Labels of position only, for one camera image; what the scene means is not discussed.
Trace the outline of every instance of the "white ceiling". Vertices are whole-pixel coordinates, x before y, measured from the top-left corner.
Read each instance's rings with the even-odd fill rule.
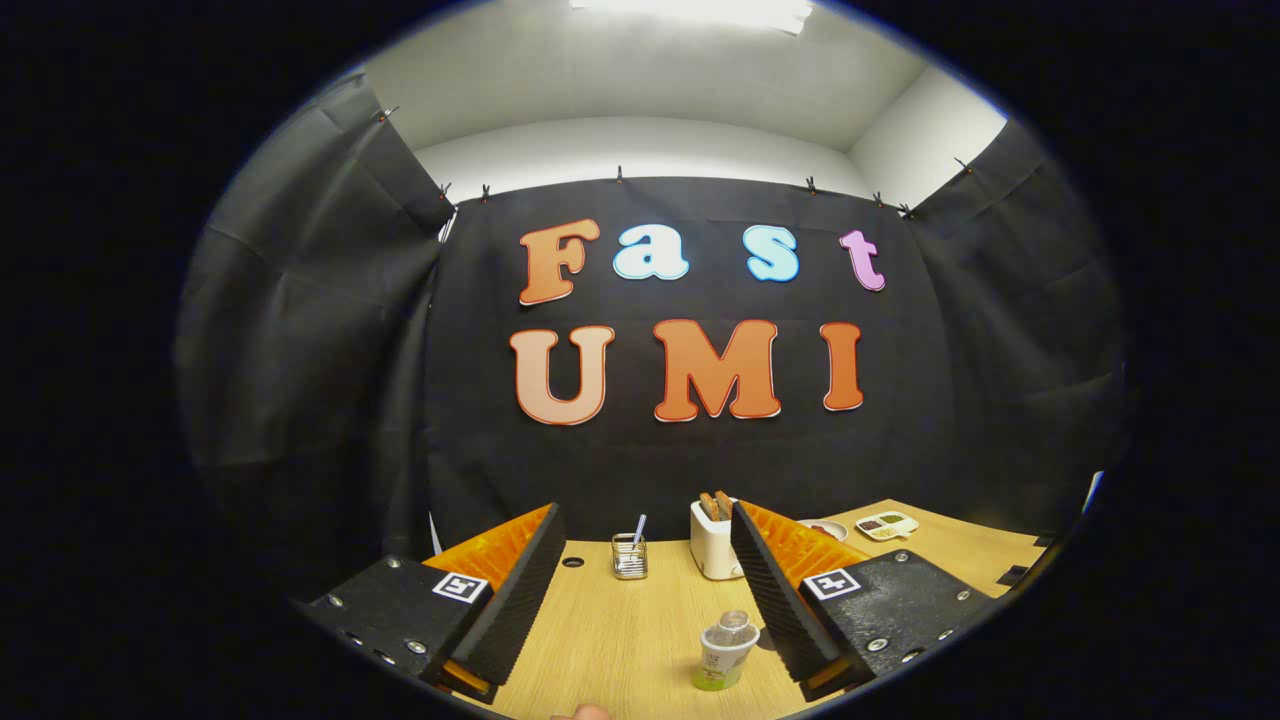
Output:
[[[489,0],[370,59],[392,124],[421,150],[571,118],[649,115],[774,132],[847,152],[927,63],[815,3],[800,36]]]

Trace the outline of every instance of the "ceiling light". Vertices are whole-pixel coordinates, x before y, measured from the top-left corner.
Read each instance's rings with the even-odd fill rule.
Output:
[[[570,5],[771,27],[791,35],[800,35],[813,12],[809,3],[797,0],[570,0]]]

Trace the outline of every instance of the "orange letter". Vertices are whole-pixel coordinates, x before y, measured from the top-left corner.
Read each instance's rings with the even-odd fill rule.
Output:
[[[819,331],[827,340],[827,352],[831,357],[831,389],[822,398],[827,410],[852,410],[863,404],[863,392],[858,389],[858,338],[863,331],[849,323],[827,323]]]
[[[735,418],[772,418],[782,411],[773,397],[773,338],[778,327],[768,320],[742,320],[728,338],[724,356],[716,355],[712,341],[694,320],[663,320],[653,334],[667,347],[667,391],[653,415],[663,423],[687,423],[698,416],[689,400],[689,383],[712,418],[724,410],[728,391],[737,383],[737,397],[728,411]]]
[[[547,425],[577,425],[604,406],[604,346],[613,328],[586,325],[568,333],[577,346],[581,380],[577,397],[557,400],[550,389],[550,351],[559,341],[552,331],[521,331],[511,336],[516,350],[516,400],[526,415]]]
[[[573,283],[561,277],[559,268],[564,265],[571,273],[581,270],[586,261],[582,240],[598,237],[600,225],[595,220],[579,220],[534,231],[520,238],[520,243],[529,249],[529,287],[521,291],[520,304],[538,305],[573,292]],[[568,238],[564,247],[559,245],[561,238]]]

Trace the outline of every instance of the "plastic cup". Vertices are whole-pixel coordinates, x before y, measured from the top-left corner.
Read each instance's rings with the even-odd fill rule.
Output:
[[[694,685],[698,689],[723,691],[733,687],[742,678],[742,664],[746,662],[746,653],[760,639],[759,628],[746,626],[751,630],[751,639],[732,647],[712,644],[707,639],[710,628],[703,630],[703,661],[694,673]]]

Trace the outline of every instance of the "white wall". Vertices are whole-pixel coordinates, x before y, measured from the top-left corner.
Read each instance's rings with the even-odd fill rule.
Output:
[[[756,129],[671,118],[556,120],[471,135],[415,151],[431,178],[453,183],[449,200],[524,187],[623,177],[713,177],[870,197],[849,156]]]
[[[1005,115],[929,67],[858,138],[849,156],[872,191],[911,208],[946,184],[1005,127]]]

